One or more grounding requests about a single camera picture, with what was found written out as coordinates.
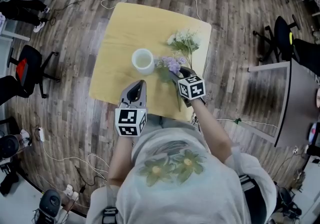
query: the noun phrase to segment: white cup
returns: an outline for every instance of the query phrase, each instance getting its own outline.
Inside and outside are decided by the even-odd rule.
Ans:
[[[131,58],[133,66],[143,75],[149,75],[155,69],[152,53],[147,49],[137,49]]]

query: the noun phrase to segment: yellow table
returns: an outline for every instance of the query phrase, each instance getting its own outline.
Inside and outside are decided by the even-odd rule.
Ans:
[[[151,114],[189,121],[192,107],[181,103],[172,82],[161,82],[157,72],[143,76],[133,67],[131,56],[145,48],[154,57],[172,55],[167,39],[177,30],[197,31],[201,45],[192,55],[192,68],[203,74],[211,25],[175,12],[130,3],[118,3],[110,18],[92,75],[89,95],[118,104],[121,92],[134,81],[143,79],[147,88],[147,107]]]

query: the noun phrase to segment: gray desk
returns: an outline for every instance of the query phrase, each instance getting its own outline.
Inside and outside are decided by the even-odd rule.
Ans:
[[[301,146],[308,144],[311,125],[317,122],[319,109],[316,94],[319,88],[312,75],[295,60],[249,67],[248,72],[286,68],[283,106],[275,136],[266,134],[244,122],[238,124],[256,135],[274,143],[274,146]]]

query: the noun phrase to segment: white t-shirt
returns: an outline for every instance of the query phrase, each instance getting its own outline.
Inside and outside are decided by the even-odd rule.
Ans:
[[[241,174],[259,185],[267,221],[276,206],[276,188],[259,161],[233,148],[223,164],[208,150],[201,134],[190,129],[167,128],[141,137],[132,152],[134,168],[121,188],[93,192],[87,224],[101,224],[110,196],[118,223],[250,223]]]

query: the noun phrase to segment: purple flower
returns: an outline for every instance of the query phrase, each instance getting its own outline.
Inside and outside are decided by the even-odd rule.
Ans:
[[[155,65],[158,68],[167,67],[170,71],[177,74],[180,71],[180,65],[185,64],[185,58],[183,57],[161,57],[156,59]]]
[[[179,62],[179,64],[181,64],[181,65],[184,65],[184,64],[186,63],[184,57],[179,57],[179,58],[178,58],[178,62]]]

